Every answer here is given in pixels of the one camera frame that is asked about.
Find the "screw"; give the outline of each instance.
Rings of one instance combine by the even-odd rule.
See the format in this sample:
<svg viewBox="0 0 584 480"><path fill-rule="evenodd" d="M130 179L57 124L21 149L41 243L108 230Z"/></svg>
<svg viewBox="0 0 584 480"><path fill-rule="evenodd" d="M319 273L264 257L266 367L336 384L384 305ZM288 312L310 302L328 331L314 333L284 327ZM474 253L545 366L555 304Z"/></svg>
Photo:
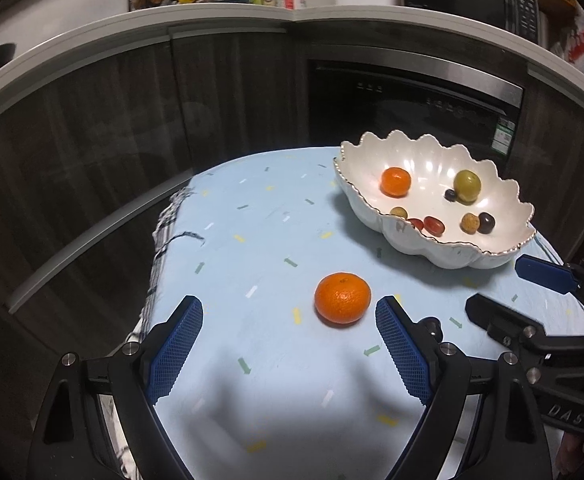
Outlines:
<svg viewBox="0 0 584 480"><path fill-rule="evenodd" d="M453 343L441 343L438 348L441 349L441 352L443 352L445 355L454 355L456 354L456 346L454 346Z"/></svg>
<svg viewBox="0 0 584 480"><path fill-rule="evenodd" d="M511 352L503 352L503 361L505 361L508 365L515 365L518 363L518 357L516 357L516 354L512 354Z"/></svg>
<svg viewBox="0 0 584 480"><path fill-rule="evenodd" d="M139 343L136 341L128 341L123 346L121 346L121 352L125 355L134 355L138 352Z"/></svg>
<svg viewBox="0 0 584 480"><path fill-rule="evenodd" d="M61 357L61 363L63 366L74 364L74 361L76 361L76 355L74 355L72 352L68 352L66 355Z"/></svg>
<svg viewBox="0 0 584 480"><path fill-rule="evenodd" d="M523 328L523 335L529 339L536 333L536 329L532 325L528 325Z"/></svg>
<svg viewBox="0 0 584 480"><path fill-rule="evenodd" d="M540 380L540 370L536 367L527 370L525 375L530 384L536 384Z"/></svg>

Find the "mandarin orange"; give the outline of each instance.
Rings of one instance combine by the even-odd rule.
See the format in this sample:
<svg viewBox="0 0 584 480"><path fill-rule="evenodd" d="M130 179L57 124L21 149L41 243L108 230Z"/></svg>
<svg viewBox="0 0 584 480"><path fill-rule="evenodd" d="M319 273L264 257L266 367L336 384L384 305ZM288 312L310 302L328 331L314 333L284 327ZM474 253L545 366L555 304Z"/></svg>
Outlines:
<svg viewBox="0 0 584 480"><path fill-rule="evenodd" d="M361 319L372 301L369 285L355 274L336 272L316 287L314 305L321 316L339 324Z"/></svg>
<svg viewBox="0 0 584 480"><path fill-rule="evenodd" d="M393 197L405 196L411 186L411 176L403 168L387 168L381 175L380 188Z"/></svg>

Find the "patterned tablecloth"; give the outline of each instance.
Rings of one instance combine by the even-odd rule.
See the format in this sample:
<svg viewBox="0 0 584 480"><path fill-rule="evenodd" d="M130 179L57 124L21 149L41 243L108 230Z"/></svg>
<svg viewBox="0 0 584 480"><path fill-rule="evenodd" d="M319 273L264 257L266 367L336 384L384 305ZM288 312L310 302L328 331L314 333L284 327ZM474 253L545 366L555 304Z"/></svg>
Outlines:
<svg viewBox="0 0 584 480"><path fill-rule="evenodd" d="M540 320L549 334L584 334L584 308L573 297L520 280L513 264L444 270L392 249L338 189L337 152L227 162L195 176L166 216L171 230L159 244L143 321L146 331L165 321L187 294L203 303L203 329L171 394L156 404L195 478L384 479L423 410L376 330L374 305L385 295L412 320L438 317L444 339L467 355L504 351L465 316L477 291ZM524 252L558 261L540 235ZM357 324L334 329L315 314L313 292L341 270L369 283L373 304ZM454 476L475 401L468 398L440 478ZM550 431L550 447L557 439Z"/></svg>

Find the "control panel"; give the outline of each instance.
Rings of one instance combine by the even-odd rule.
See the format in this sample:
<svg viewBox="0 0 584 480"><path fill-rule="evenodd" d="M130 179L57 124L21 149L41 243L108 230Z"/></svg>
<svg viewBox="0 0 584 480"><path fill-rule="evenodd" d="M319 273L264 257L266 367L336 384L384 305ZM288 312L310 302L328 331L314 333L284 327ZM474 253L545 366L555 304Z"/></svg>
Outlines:
<svg viewBox="0 0 584 480"><path fill-rule="evenodd" d="M516 0L516 33L538 44L537 0Z"/></svg>

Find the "scalloped bowl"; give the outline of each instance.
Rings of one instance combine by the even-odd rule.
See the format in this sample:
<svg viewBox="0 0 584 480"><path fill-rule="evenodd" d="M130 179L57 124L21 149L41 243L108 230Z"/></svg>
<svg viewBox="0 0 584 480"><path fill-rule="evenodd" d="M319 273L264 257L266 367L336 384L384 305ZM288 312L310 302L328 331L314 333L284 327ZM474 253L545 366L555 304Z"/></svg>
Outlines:
<svg viewBox="0 0 584 480"><path fill-rule="evenodd" d="M403 198L391 198L379 189L381 174L393 166L411 174L411 188ZM429 134L411 140L394 130L386 139L379 139L367 132L358 146L341 144L334 168L349 205L363 224L383 233L401 253L422 254L443 269L501 266L536 234L530 224L534 206L519 200L518 183L499 178L491 160L473 160L461 144L444 148ZM443 196L460 170L473 171L482 184L478 199L469 206L448 202ZM425 229L421 233L403 218L390 215L396 206L405 208L410 218L438 218L445 225L443 235L436 238ZM496 219L491 234L469 235L460 229L465 213L483 211Z"/></svg>

